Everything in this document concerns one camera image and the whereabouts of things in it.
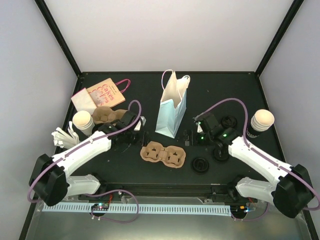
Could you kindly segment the brown pulp cup carrier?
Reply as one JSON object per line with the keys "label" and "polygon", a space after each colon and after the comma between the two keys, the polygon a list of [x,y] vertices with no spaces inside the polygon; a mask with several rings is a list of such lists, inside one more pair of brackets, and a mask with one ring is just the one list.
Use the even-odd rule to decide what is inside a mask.
{"label": "brown pulp cup carrier", "polygon": [[186,159],[186,152],[183,148],[170,145],[164,147],[161,143],[150,141],[146,146],[143,146],[140,151],[140,156],[144,161],[151,163],[162,162],[169,168],[181,168]]}

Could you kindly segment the light blue paper bag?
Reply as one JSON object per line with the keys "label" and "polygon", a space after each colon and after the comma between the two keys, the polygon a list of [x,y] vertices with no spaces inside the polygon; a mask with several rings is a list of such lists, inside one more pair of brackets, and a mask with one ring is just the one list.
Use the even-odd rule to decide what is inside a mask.
{"label": "light blue paper bag", "polygon": [[163,92],[155,132],[174,139],[187,109],[187,89],[191,77],[184,75],[177,78],[174,70],[169,71],[171,75],[167,83],[164,84],[164,80],[161,80]]}

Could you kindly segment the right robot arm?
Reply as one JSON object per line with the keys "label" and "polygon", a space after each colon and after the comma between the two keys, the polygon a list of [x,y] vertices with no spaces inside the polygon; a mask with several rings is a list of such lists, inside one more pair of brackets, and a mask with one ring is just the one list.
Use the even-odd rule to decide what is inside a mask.
{"label": "right robot arm", "polygon": [[197,129],[183,133],[186,146],[212,146],[212,157],[226,162],[236,158],[264,177],[264,181],[237,176],[229,183],[230,195],[268,202],[288,218],[295,218],[315,197],[308,170],[278,160],[246,142],[235,127],[237,119],[226,116],[221,121],[207,112],[196,120]]}

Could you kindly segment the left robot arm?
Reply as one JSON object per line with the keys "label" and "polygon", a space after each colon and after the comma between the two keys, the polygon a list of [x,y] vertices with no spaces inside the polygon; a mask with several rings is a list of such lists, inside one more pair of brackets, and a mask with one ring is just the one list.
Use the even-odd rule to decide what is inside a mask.
{"label": "left robot arm", "polygon": [[72,148],[53,156],[41,155],[32,171],[30,188],[49,207],[70,196],[98,194],[101,177],[96,173],[82,176],[73,173],[116,145],[142,143],[147,137],[142,130],[145,123],[144,116],[128,110],[121,119],[95,126],[90,137]]}

